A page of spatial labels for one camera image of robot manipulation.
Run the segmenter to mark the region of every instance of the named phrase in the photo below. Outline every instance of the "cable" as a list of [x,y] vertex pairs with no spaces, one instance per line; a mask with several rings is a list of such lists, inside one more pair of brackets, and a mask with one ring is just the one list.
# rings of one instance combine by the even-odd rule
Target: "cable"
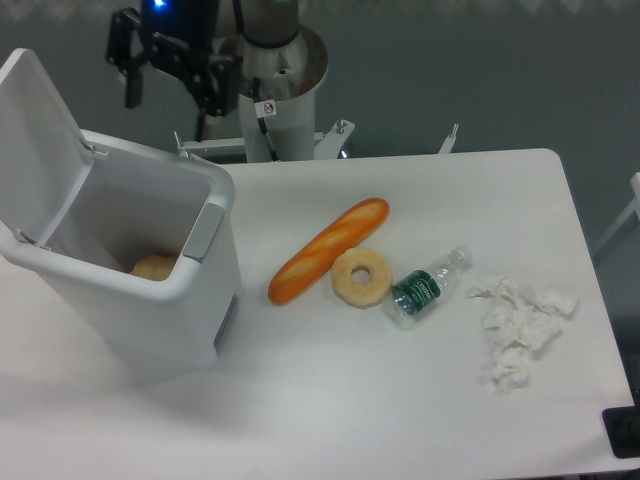
[[[253,77],[253,103],[258,103],[260,101],[260,79],[258,77]],[[271,140],[271,135],[269,135],[269,130],[267,129],[267,122],[264,121],[264,117],[258,117],[258,125],[260,125],[260,131],[264,135],[264,138],[267,142],[267,148],[269,149],[269,154],[271,155],[271,160],[277,162],[278,154],[276,153],[276,147],[273,145],[273,141]]]

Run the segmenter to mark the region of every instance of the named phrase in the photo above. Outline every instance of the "water bottle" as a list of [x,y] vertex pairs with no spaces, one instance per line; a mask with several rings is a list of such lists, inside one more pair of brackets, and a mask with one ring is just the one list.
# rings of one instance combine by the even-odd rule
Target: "water bottle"
[[471,263],[471,255],[458,247],[440,260],[415,270],[391,287],[382,302],[382,310],[402,330],[416,323],[416,315],[437,298],[453,290],[458,271]]

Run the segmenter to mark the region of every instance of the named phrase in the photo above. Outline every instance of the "crumpled tissue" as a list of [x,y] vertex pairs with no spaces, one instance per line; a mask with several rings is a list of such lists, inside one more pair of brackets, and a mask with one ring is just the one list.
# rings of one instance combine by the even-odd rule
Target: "crumpled tissue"
[[469,298],[474,297],[494,299],[483,326],[495,347],[491,378],[501,393],[528,383],[531,352],[539,355],[542,347],[560,334],[562,322],[571,317],[579,301],[576,293],[537,292],[509,277],[474,288]]

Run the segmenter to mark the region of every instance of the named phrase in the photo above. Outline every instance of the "trash can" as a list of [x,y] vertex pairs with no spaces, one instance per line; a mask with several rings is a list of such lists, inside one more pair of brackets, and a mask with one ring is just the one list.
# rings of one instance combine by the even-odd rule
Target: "trash can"
[[[78,128],[34,52],[0,69],[0,254],[103,337],[211,365],[241,290],[222,168]],[[170,276],[130,275],[151,254]]]

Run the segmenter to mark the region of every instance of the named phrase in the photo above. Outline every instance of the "trash can lid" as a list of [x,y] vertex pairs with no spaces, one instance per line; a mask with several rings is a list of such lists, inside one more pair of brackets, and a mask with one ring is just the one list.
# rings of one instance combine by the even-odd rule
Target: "trash can lid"
[[91,168],[88,148],[36,54],[15,50],[0,68],[0,221],[17,238],[48,240]]

